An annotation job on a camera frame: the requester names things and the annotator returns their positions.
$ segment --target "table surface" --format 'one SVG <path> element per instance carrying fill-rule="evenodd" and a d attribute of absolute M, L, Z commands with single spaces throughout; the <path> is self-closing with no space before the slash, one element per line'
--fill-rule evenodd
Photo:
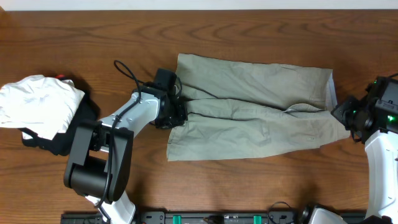
<path fill-rule="evenodd" d="M 0 12 L 0 84 L 73 75 L 107 116 L 138 79 L 175 70 L 179 53 L 254 63 L 332 68 L 338 99 L 361 97 L 398 66 L 398 11 Z M 264 159 L 167 162 L 169 131 L 147 126 L 134 140 L 127 194 L 139 207 L 260 211 L 276 201 L 339 210 L 368 206 L 368 162 L 351 139 Z M 23 147 L 0 129 L 0 223 L 59 223 L 93 205 L 63 185 L 67 157 Z"/>

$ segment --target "green light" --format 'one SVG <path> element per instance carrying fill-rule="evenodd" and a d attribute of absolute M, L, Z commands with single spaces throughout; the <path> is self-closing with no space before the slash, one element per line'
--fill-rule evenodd
<path fill-rule="evenodd" d="M 388 118 L 388 120 L 389 120 L 389 121 L 393 121 L 393 120 L 395 120 L 395 119 L 396 119 L 395 117 L 393 117 L 393 116 L 390 116 L 390 115 L 389 115 L 389 116 L 387 116 L 387 118 Z"/>

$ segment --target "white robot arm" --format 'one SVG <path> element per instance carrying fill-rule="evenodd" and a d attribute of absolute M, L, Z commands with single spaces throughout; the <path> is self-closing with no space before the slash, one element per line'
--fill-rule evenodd
<path fill-rule="evenodd" d="M 369 162 L 369 205 L 366 218 L 386 217 L 398 223 L 398 81 L 378 77 L 361 100 L 353 96 L 331 113 L 356 142 L 365 145 Z M 311 224 L 345 223 L 324 208 L 312 211 Z"/>
<path fill-rule="evenodd" d="M 398 134 L 375 132 L 365 142 L 369 161 L 369 205 L 366 218 L 389 217 L 398 223 Z M 346 224 L 337 214 L 315 208 L 311 224 Z"/>
<path fill-rule="evenodd" d="M 117 62 L 116 68 L 121 71 Z M 65 186 L 93 202 L 112 224 L 133 222 L 136 208 L 125 188 L 129 178 L 133 139 L 154 121 L 160 129 L 182 125 L 187 120 L 184 104 L 176 93 L 173 72 L 159 69 L 153 82 L 138 86 L 131 99 L 111 116 L 99 121 L 84 121 L 76 129 L 64 175 Z M 108 160 L 98 159 L 89 150 L 108 152 Z"/>

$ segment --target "white towel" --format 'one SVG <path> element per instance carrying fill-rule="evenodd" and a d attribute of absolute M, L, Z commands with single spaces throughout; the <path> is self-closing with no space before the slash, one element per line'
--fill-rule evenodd
<path fill-rule="evenodd" d="M 0 127 L 29 128 L 52 140 L 65 133 L 84 96 L 73 82 L 32 75 L 0 90 Z"/>

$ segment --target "black cable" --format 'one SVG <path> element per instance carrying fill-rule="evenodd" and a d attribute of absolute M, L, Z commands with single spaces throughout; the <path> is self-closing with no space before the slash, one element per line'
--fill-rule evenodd
<path fill-rule="evenodd" d="M 120 63 L 121 65 L 123 65 L 123 67 L 124 67 L 125 69 L 127 69 L 127 71 L 129 71 L 130 75 L 127 74 L 126 72 L 124 72 L 123 70 L 121 70 L 121 69 L 116 65 L 116 62 L 117 62 L 117 63 Z M 117 69 L 119 72 L 121 72 L 123 75 L 125 75 L 125 76 L 131 78 L 132 80 L 134 80 L 134 81 L 136 81 L 136 82 L 139 82 L 139 83 L 144 84 L 144 82 L 141 81 L 141 80 L 138 80 L 138 79 L 134 76 L 134 74 L 130 71 L 130 69 L 127 68 L 127 66 L 126 66 L 125 64 L 123 64 L 121 61 L 115 60 L 115 61 L 113 62 L 113 65 L 114 65 L 114 66 L 116 67 L 116 69 Z"/>
<path fill-rule="evenodd" d="M 269 223 L 269 221 L 271 221 L 273 224 L 276 224 L 276 222 L 273 220 L 273 218 L 270 218 L 270 217 L 269 217 L 269 216 L 270 216 L 269 214 L 270 214 L 272 208 L 273 208 L 275 205 L 280 204 L 280 203 L 282 203 L 282 204 L 284 204 L 284 205 L 287 205 L 287 206 L 290 208 L 290 210 L 293 211 L 293 208 L 292 208 L 288 203 L 286 203 L 286 202 L 275 202 L 275 203 L 274 203 L 273 205 L 271 205 L 271 207 L 268 209 L 268 215 L 267 215 L 268 223 Z"/>
<path fill-rule="evenodd" d="M 121 64 L 131 74 L 131 76 L 126 74 L 124 71 L 122 71 L 119 68 L 118 63 Z M 137 89 L 138 89 L 138 98 L 130 106 L 128 106 L 126 109 L 124 109 L 122 112 L 120 112 L 118 115 L 115 116 L 113 124 L 112 124 L 112 128 L 111 128 L 111 130 L 109 132 L 108 173 L 106 174 L 106 182 L 105 182 L 104 194 L 102 195 L 101 200 L 99 200 L 99 202 L 95 205 L 95 207 L 99 208 L 99 209 L 101 209 L 101 205 L 105 201 L 106 196 L 108 195 L 108 192 L 109 192 L 109 186 L 111 185 L 112 158 L 113 158 L 113 147 L 114 147 L 114 129 L 115 129 L 117 123 L 122 118 L 122 116 L 127 111 L 129 111 L 133 106 L 136 106 L 141 101 L 141 88 L 139 86 L 138 79 L 133 74 L 133 72 L 125 64 L 123 64 L 119 60 L 115 60 L 113 62 L 113 65 L 116 67 L 117 70 L 119 70 L 119 72 L 121 72 L 125 76 L 133 79 L 136 82 Z"/>
<path fill-rule="evenodd" d="M 105 216 L 107 222 L 111 221 L 111 217 L 109 217 L 109 215 L 105 212 L 105 210 L 102 207 L 99 208 L 99 211 L 103 216 Z"/>
<path fill-rule="evenodd" d="M 353 130 L 351 130 L 351 137 L 353 138 L 354 142 L 360 142 L 360 141 L 362 141 L 361 138 L 357 138 L 357 139 L 355 138 L 355 133 L 354 133 Z"/>
<path fill-rule="evenodd" d="M 180 83 L 180 90 L 178 91 L 178 93 L 176 94 L 177 98 L 180 98 L 181 96 L 181 92 L 182 92 L 182 83 L 181 83 L 181 79 L 180 77 L 177 77 L 178 82 Z"/>
<path fill-rule="evenodd" d="M 395 74 L 393 74 L 393 75 L 390 75 L 389 78 L 396 77 L 396 76 L 398 76 L 398 73 L 395 73 Z"/>

